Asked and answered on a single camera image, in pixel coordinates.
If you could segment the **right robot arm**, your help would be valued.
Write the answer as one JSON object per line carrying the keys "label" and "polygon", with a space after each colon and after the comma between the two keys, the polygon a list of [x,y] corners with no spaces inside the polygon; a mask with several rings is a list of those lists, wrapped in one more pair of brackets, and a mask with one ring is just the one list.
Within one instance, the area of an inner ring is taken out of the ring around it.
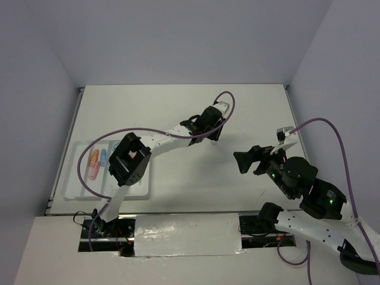
{"label": "right robot arm", "polygon": [[253,146],[247,152],[233,153],[240,173],[258,163],[254,174],[268,175],[289,200],[300,200],[300,209],[311,216],[308,222],[273,202],[266,202],[258,225],[264,232],[289,232],[310,242],[324,245],[338,255],[340,262],[358,274],[379,274],[379,235],[355,219],[346,196],[333,184],[317,177],[318,169],[303,157],[286,156],[280,149]]}

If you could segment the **blue slime jar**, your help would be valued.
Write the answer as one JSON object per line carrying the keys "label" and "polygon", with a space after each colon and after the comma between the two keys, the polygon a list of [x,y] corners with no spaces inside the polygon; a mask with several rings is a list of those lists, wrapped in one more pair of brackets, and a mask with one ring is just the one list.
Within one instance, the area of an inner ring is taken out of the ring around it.
{"label": "blue slime jar", "polygon": [[114,152],[118,145],[120,144],[120,141],[114,141],[113,143],[111,143],[111,152]]}

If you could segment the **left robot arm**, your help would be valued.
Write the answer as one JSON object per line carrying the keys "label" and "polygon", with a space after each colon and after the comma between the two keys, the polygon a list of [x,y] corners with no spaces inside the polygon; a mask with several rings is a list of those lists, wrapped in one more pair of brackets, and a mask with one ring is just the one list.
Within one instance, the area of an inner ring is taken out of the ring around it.
{"label": "left robot arm", "polygon": [[110,194],[93,210],[94,229],[103,237],[116,231],[122,201],[132,185],[144,176],[154,157],[169,151],[201,143],[204,138],[217,141],[229,104],[215,102],[201,115],[194,115],[164,134],[139,137],[130,132],[124,136],[109,158]]}

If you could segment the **blue translucent case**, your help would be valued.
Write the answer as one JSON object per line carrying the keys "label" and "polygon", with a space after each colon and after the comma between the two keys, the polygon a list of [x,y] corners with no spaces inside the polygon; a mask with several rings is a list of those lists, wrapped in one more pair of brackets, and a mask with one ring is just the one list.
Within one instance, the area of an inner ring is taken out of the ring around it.
{"label": "blue translucent case", "polygon": [[103,148],[100,152],[100,166],[101,167],[105,167],[106,160],[107,160],[107,150]]}

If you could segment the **pink translucent case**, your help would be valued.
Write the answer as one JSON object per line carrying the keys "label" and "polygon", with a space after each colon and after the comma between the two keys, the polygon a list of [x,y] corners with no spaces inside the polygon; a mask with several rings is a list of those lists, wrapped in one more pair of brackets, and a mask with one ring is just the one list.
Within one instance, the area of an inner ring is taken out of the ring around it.
{"label": "pink translucent case", "polygon": [[95,181],[100,170],[100,162],[97,161],[93,166],[89,167],[87,178],[91,181]]}

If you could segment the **orange translucent case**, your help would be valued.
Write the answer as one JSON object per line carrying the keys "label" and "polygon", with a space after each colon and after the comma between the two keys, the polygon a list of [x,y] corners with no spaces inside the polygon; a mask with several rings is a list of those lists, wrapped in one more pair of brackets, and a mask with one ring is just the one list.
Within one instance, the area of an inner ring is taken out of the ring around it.
{"label": "orange translucent case", "polygon": [[96,165],[96,163],[98,162],[98,159],[99,159],[99,155],[100,155],[100,151],[98,149],[95,149],[92,152],[92,155],[90,157],[90,161],[88,164],[89,167],[94,167]]}

